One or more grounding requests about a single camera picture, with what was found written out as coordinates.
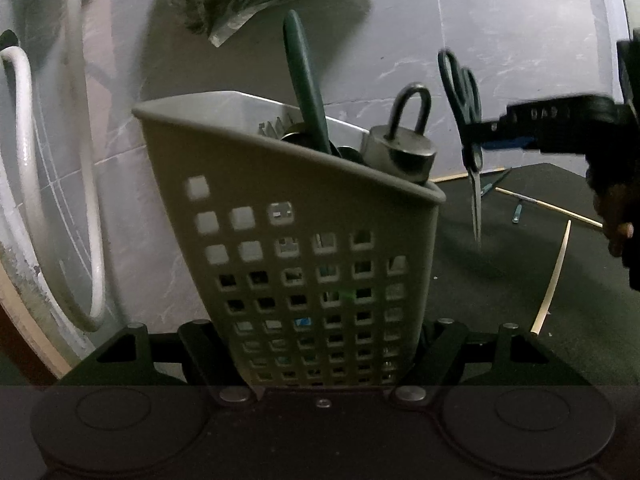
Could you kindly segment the person's right hand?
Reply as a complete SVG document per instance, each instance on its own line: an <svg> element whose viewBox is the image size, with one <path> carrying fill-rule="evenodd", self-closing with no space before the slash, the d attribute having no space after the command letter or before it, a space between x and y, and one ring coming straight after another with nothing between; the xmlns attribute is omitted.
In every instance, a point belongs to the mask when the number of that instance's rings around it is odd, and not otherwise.
<svg viewBox="0 0 640 480"><path fill-rule="evenodd" d="M634 226L631 222L622 224L605 223L603 225L603 233L609 240L630 240L634 237Z"/></svg>

